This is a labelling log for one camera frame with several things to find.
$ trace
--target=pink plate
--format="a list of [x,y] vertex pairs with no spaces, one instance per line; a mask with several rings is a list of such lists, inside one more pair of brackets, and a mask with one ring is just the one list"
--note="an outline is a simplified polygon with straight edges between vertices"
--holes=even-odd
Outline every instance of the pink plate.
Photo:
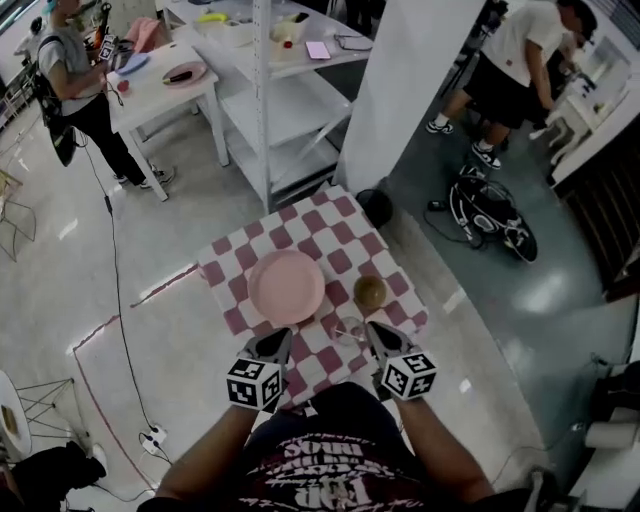
[[184,80],[183,82],[177,82],[175,84],[168,84],[167,87],[171,87],[172,89],[182,89],[183,87],[189,87],[190,85],[193,85],[198,80],[200,80],[207,72],[207,65],[204,62],[198,61],[185,62],[184,64],[180,64],[179,66],[176,66],[172,70],[165,73],[162,79],[165,80],[166,78],[171,78],[172,76],[176,76],[187,71],[191,71],[193,73],[189,80]]
[[267,254],[253,267],[249,298],[272,323],[293,325],[313,315],[324,297],[320,266],[303,252]]

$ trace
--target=gray floor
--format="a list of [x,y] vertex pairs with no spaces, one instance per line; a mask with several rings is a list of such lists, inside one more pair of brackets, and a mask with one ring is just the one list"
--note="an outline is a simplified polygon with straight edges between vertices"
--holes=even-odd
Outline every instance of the gray floor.
[[[436,101],[425,116],[435,115]],[[503,168],[491,175],[513,194],[539,245],[538,260],[516,261],[498,245],[473,251],[437,234],[423,220],[428,201],[444,199],[448,185],[469,155],[476,115],[465,115],[446,137],[416,130],[388,181],[396,204],[419,221],[478,309],[516,375],[557,464],[562,482],[580,457],[580,436],[568,427],[588,418],[597,370],[591,353],[622,361],[635,321],[636,299],[606,304],[598,269],[571,214],[545,182],[549,139],[528,140],[530,125],[511,137]],[[448,213],[428,219],[452,238],[462,233]]]

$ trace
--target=pink bowl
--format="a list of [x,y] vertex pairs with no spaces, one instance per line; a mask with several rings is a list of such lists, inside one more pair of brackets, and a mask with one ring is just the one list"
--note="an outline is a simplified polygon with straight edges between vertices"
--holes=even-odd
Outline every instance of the pink bowl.
[[320,266],[302,252],[267,254],[253,267],[249,298],[276,325],[293,325],[313,315],[324,298]]

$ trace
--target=white box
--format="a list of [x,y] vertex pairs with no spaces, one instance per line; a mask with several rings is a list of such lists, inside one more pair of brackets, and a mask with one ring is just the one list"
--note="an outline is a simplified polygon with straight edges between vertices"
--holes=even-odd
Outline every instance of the white box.
[[401,400],[428,393],[436,378],[436,365],[426,352],[416,352],[387,360],[382,385]]
[[283,392],[282,367],[239,358],[227,373],[227,392],[232,404],[261,411]]

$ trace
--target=small object on shelf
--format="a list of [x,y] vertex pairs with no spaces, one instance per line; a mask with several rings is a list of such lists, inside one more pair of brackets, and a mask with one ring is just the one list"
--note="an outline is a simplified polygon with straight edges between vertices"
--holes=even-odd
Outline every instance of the small object on shelf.
[[207,23],[209,21],[227,21],[229,16],[224,12],[212,12],[210,14],[204,14],[200,16],[196,21],[198,23]]
[[253,40],[253,21],[251,18],[223,22],[222,40],[230,48],[249,44]]
[[329,60],[331,58],[327,45],[322,41],[307,41],[305,44],[309,58],[314,60]]
[[293,44],[298,44],[309,23],[308,17],[303,21],[296,21],[299,15],[300,14],[293,14],[292,16],[287,16],[282,21],[276,23],[271,30],[271,39],[276,42],[283,42],[290,39]]

